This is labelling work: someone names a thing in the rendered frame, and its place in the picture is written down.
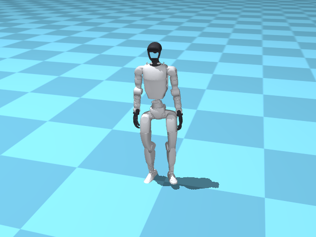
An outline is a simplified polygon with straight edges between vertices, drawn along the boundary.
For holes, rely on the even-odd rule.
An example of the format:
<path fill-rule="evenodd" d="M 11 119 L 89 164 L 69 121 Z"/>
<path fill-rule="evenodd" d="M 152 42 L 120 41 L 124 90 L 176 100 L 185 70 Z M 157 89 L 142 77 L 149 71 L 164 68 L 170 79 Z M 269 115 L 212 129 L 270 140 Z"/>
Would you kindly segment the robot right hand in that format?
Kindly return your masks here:
<path fill-rule="evenodd" d="M 139 109 L 136 109 L 135 112 L 133 112 L 134 116 L 133 116 L 133 123 L 137 128 L 140 128 L 140 124 L 138 123 L 138 115 L 139 115 Z"/>

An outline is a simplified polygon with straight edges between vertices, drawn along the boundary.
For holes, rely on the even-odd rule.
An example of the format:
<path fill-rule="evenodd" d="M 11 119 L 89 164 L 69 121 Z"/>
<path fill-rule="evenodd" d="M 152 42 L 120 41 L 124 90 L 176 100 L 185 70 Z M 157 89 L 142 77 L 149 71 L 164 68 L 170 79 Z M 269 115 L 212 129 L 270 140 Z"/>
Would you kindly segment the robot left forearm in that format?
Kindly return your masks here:
<path fill-rule="evenodd" d="M 179 89 L 178 89 L 178 90 L 179 90 Z M 177 114 L 177 111 L 178 111 L 178 110 L 180 110 L 181 113 L 182 113 L 180 90 L 179 90 L 179 95 L 178 95 L 178 96 L 174 96 L 174 97 L 173 97 L 173 100 L 174 100 L 174 106 L 175 106 L 175 109 L 176 109 L 176 114 Z"/>

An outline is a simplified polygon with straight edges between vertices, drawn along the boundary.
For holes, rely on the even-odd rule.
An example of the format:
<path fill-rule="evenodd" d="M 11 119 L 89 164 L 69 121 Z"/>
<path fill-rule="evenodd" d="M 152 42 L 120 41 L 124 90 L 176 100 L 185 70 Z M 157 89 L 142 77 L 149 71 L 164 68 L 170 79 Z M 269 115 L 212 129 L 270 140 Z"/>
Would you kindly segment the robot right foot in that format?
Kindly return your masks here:
<path fill-rule="evenodd" d="M 147 183 L 150 183 L 151 181 L 153 181 L 154 177 L 155 177 L 157 174 L 158 174 L 158 172 L 157 172 L 156 169 L 154 169 L 154 173 L 153 173 L 153 174 L 152 174 L 152 172 L 151 172 L 151 173 L 148 173 L 146 179 L 144 180 L 144 183 L 147 184 Z"/>

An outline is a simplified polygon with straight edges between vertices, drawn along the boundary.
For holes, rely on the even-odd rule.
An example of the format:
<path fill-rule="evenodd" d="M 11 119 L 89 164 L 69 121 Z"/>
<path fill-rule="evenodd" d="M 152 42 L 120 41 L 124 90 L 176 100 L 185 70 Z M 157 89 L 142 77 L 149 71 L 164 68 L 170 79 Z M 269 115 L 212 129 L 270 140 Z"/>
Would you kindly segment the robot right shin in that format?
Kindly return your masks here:
<path fill-rule="evenodd" d="M 149 173 L 154 173 L 154 161 L 155 161 L 155 150 L 153 152 L 149 152 L 148 149 L 144 149 L 145 160 L 148 165 Z"/>

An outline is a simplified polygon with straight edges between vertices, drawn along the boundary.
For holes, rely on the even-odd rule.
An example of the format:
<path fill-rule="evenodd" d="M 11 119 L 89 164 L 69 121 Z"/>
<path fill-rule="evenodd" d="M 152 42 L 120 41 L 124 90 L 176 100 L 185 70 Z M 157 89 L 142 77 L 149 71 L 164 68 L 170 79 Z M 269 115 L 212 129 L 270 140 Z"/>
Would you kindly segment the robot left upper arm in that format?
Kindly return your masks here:
<path fill-rule="evenodd" d="M 174 66 L 166 66 L 167 74 L 170 76 L 171 82 L 171 94 L 172 96 L 178 96 L 178 76 L 177 76 L 177 69 Z"/>

